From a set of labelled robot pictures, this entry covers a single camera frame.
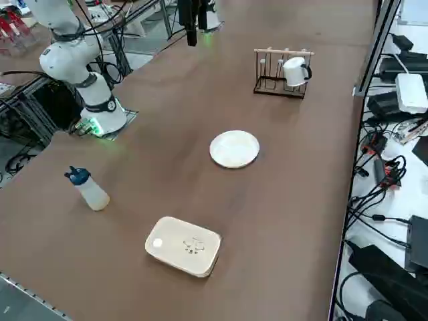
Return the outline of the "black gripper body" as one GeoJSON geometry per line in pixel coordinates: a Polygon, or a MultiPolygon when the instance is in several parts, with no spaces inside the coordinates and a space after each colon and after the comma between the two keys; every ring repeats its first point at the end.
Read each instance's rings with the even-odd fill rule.
{"type": "Polygon", "coordinates": [[[178,0],[179,13],[181,15],[196,15],[203,10],[206,10],[208,1],[206,0],[178,0]]]}

